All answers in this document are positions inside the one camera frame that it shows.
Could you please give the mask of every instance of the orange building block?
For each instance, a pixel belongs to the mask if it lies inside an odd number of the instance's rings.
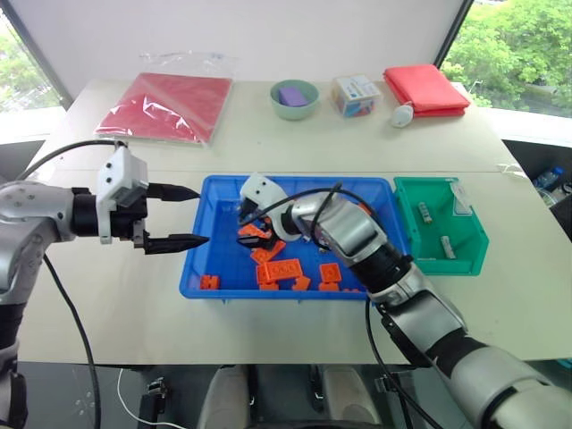
[[[218,275],[201,275],[200,276],[200,289],[201,290],[217,290],[221,284],[221,279]]]
[[[263,267],[271,282],[295,279],[304,275],[299,259],[284,259],[283,261],[267,262]]]
[[[268,235],[264,231],[262,231],[260,228],[257,228],[252,223],[244,225],[242,228],[240,228],[239,235],[255,235],[257,237],[260,237],[261,239],[268,238]]]
[[[263,248],[256,248],[250,254],[250,257],[254,259],[257,264],[264,264],[270,261],[273,257],[278,255],[283,248],[286,247],[286,243],[283,241],[277,241],[272,250],[265,250]]]
[[[262,283],[258,285],[260,290],[278,290],[278,283]]]
[[[361,208],[364,212],[366,212],[368,215],[370,215],[370,216],[372,215],[372,212],[370,212],[370,211],[367,209],[367,207],[364,206],[363,203],[359,203],[357,206],[358,206],[359,208]]]
[[[307,277],[298,277],[292,286],[292,290],[307,290],[310,287],[310,279]]]
[[[331,264],[320,264],[320,277],[324,283],[341,282],[340,266],[335,262]]]
[[[339,292],[340,286],[338,286],[338,283],[320,283],[318,290],[322,292]]]
[[[264,284],[269,283],[268,274],[266,273],[266,268],[264,265],[257,265],[257,283]]]

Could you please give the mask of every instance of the white table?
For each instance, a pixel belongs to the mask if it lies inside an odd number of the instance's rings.
[[[126,86],[90,84],[42,153],[91,138]],[[474,107],[462,118],[419,120],[394,130],[385,125],[395,105],[385,91],[377,111],[366,118],[343,120],[324,103],[312,119],[291,123],[269,110],[269,87],[235,86],[211,149],[150,142],[130,147],[148,162],[152,181],[197,190],[208,174],[254,170],[389,181],[400,174],[457,176],[491,243],[481,275],[433,277],[435,287],[457,305],[480,341],[523,359],[571,354],[572,245],[529,181],[497,171],[496,164],[515,160]],[[104,147],[71,152],[55,163],[49,182],[93,189],[109,154]],[[155,236],[189,231],[197,204],[150,201],[147,228]],[[362,302],[190,300],[178,291],[184,254],[146,257],[128,242],[103,247],[97,239],[55,244],[48,254],[99,364],[374,361]],[[95,260],[105,270],[98,270]],[[405,363],[383,328],[374,326],[386,360]],[[85,362],[80,337],[47,270],[38,278],[20,338],[22,360]]]

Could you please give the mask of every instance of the green plastic bin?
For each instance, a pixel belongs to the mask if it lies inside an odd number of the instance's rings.
[[[473,213],[454,213],[456,198],[450,184],[456,177],[396,177],[395,196],[403,215],[411,255],[419,268],[434,275],[478,275],[489,239]],[[425,203],[432,218],[425,223],[419,203]],[[445,255],[441,236],[448,236],[455,259]]]

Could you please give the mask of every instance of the small white object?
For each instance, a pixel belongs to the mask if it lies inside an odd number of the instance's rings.
[[[432,223],[433,218],[429,214],[429,209],[427,208],[427,204],[421,201],[417,208],[419,209],[419,213],[421,214],[421,218],[423,219],[424,223]]]
[[[468,195],[465,188],[458,182],[452,181],[450,183],[450,190],[455,196],[455,204],[453,205],[453,216],[470,216],[473,214],[471,203],[468,200]]]
[[[448,235],[441,236],[441,244],[443,246],[443,251],[445,252],[445,256],[447,257],[447,259],[457,259],[457,256],[453,251],[453,247],[450,244]]]
[[[391,115],[391,125],[395,128],[407,127],[413,121],[413,107],[411,105],[400,105]]]

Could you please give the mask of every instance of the white wall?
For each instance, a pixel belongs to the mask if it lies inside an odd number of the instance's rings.
[[[461,0],[13,0],[75,97],[93,78],[132,78],[139,54],[214,51],[239,79],[329,80],[432,63]]]

